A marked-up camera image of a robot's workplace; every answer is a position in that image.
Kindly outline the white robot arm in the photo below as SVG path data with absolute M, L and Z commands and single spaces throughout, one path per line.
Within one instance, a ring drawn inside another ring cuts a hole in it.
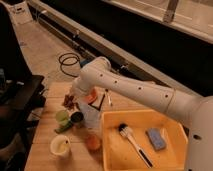
M 184 171 L 213 171 L 213 96 L 199 97 L 114 74 L 106 57 L 86 64 L 70 92 L 79 98 L 87 96 L 94 86 L 110 89 L 180 122 L 189 129 Z

